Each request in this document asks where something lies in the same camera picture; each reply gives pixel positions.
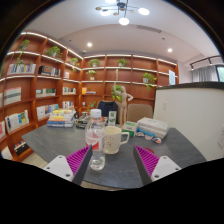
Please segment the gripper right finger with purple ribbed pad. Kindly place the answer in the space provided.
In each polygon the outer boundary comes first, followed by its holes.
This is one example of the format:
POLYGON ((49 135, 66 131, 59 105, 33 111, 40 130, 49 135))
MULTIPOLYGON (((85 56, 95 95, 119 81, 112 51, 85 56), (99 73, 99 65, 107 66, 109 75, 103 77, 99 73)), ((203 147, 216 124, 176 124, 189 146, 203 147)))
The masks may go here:
POLYGON ((133 155, 143 185, 157 181, 180 170, 168 156, 157 156, 145 148, 135 145, 133 155))

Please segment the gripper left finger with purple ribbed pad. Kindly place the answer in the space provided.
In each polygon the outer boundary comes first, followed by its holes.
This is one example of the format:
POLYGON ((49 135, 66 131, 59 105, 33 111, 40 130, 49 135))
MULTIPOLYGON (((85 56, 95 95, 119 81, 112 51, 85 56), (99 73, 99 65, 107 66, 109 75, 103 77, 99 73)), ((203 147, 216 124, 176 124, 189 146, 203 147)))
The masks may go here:
POLYGON ((57 156, 44 167, 44 170, 81 185, 91 156, 92 146, 88 145, 68 156, 57 156))

